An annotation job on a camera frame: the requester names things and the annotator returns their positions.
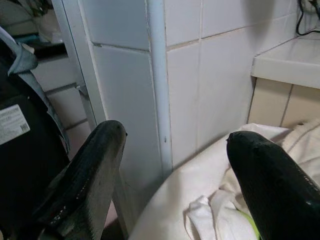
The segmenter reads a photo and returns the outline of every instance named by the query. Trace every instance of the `white towel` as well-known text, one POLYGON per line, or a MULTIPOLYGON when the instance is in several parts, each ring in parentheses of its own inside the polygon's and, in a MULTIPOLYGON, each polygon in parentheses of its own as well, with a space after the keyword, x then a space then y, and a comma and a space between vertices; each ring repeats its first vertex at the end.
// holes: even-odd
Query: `white towel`
MULTIPOLYGON (((297 125, 283 136, 282 148, 320 186, 320 119, 297 125)), ((240 211, 251 216, 230 167, 210 203, 202 196, 190 204, 185 228, 192 240, 256 240, 240 211)))
POLYGON ((210 204, 201 196, 190 204, 186 230, 193 240, 257 240, 247 218, 232 203, 232 192, 217 190, 210 204))

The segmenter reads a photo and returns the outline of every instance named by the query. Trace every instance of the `white label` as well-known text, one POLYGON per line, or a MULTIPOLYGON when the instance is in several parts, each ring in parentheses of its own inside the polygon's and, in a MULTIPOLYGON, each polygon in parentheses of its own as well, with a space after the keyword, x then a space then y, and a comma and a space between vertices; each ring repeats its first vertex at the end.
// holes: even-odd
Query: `white label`
POLYGON ((0 145, 30 131, 18 104, 0 110, 0 145))

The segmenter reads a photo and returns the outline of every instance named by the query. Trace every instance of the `tile grout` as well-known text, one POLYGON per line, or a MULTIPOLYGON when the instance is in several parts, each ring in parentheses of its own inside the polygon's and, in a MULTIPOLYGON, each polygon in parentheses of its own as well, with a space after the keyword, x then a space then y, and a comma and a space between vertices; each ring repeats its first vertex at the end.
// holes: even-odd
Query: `tile grout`
POLYGON ((204 1, 200 1, 200 21, 199 21, 199 46, 198 46, 198 66, 197 66, 197 89, 196 89, 196 119, 195 119, 195 152, 197 152, 199 148, 199 109, 200 109, 200 66, 201 66, 201 45, 202 45, 202 32, 203 32, 203 16, 204 16, 204 1))
POLYGON ((166 47, 166 51, 169 52, 171 50, 175 50, 175 49, 179 49, 179 48, 183 48, 183 47, 186 47, 186 46, 190 46, 192 44, 196 44, 196 43, 199 43, 200 41, 202 40, 208 40, 208 39, 211 39, 211 38, 215 38, 215 37, 218 37, 220 35, 223 35, 223 34, 228 34, 228 33, 231 33, 233 31, 238 31, 238 30, 241 30, 241 29, 245 29, 245 28, 249 28, 249 27, 252 27, 252 26, 255 26, 255 25, 258 25, 258 24, 263 24, 263 23, 268 23, 268 22, 272 22, 274 20, 277 20, 277 19, 281 19, 281 18, 287 18, 288 16, 290 15, 293 15, 293 14, 296 14, 296 13, 289 13, 289 14, 286 14, 286 15, 283 15, 283 16, 279 16, 279 17, 276 17, 276 18, 272 18, 272 19, 269 19, 269 20, 265 20, 265 21, 261 21, 261 22, 257 22, 257 23, 254 23, 254 24, 250 24, 250 25, 247 25, 247 26, 242 26, 242 27, 239 27, 239 28, 235 28, 235 29, 231 29, 231 30, 228 30, 228 31, 224 31, 224 32, 220 32, 220 33, 215 33, 213 35, 209 35, 209 36, 205 36, 205 37, 202 37, 202 32, 199 34, 199 38, 197 39, 194 39, 194 40, 191 40, 191 41, 186 41, 186 42, 182 42, 182 43, 177 43, 177 44, 174 44, 174 45, 171 45, 171 46, 167 46, 166 47))
POLYGON ((48 91, 45 91, 44 94, 46 96, 50 96, 50 95, 53 95, 53 94, 56 94, 56 93, 59 93, 59 92, 62 92, 62 91, 68 90, 68 89, 76 88, 76 86, 77 86, 77 83, 73 82, 73 83, 70 83, 70 84, 67 84, 67 85, 58 86, 56 88, 50 89, 48 91))
POLYGON ((280 121, 280 126, 279 127, 281 127, 284 124, 285 115, 286 115, 286 112, 287 112, 287 109, 288 109, 288 105, 289 105, 289 102, 290 102, 290 98, 291 98, 291 94, 292 94, 293 89, 294 89, 294 84, 291 85, 291 88, 290 88, 289 95, 288 95, 288 98, 287 98, 287 101, 286 101, 286 104, 285 104, 285 107, 284 107, 284 110, 283 110, 283 115, 281 117, 281 121, 280 121))
POLYGON ((99 48, 113 48, 113 49, 122 49, 122 50, 128 50, 133 52, 139 52, 139 53, 150 53, 147 49, 139 49, 129 46, 121 46, 116 44, 106 44, 106 43, 100 43, 100 42, 92 42, 93 46, 99 47, 99 48))
POLYGON ((65 131, 69 131, 70 129, 73 129, 73 128, 75 128, 75 127, 79 126, 80 124, 83 124, 83 123, 85 123, 87 121, 88 121, 87 118, 84 118, 84 119, 82 119, 80 121, 77 121, 76 123, 71 124, 70 126, 66 127, 65 131))

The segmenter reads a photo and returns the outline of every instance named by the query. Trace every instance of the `countertop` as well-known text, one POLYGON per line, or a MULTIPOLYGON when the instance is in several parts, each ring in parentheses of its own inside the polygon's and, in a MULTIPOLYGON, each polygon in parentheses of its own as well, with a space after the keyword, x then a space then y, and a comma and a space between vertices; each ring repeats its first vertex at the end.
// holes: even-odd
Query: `countertop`
POLYGON ((256 56, 251 75, 320 89, 320 33, 296 37, 256 56))

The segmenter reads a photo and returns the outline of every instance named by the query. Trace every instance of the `black cable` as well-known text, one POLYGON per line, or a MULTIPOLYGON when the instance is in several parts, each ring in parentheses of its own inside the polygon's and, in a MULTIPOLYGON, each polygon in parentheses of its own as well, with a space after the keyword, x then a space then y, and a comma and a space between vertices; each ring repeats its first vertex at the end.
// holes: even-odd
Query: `black cable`
MULTIPOLYGON (((315 10, 316 10, 316 13, 320 19, 320 7, 317 3, 317 0, 312 0, 310 1, 310 3, 315 7, 315 10)), ((301 11, 301 16, 296 24, 296 28, 295 28, 295 32, 296 34, 298 34, 299 36, 305 36, 305 35, 308 35, 308 34, 311 34, 311 33, 320 33, 320 31, 318 30, 312 30, 312 31, 307 31, 307 32, 304 32, 304 33, 300 33, 299 31, 299 27, 300 27, 300 24, 301 24, 301 21, 304 17, 304 14, 305 14, 305 11, 304 11, 304 7, 302 6, 302 0, 298 0, 298 5, 299 5, 299 8, 300 8, 300 11, 301 11)))

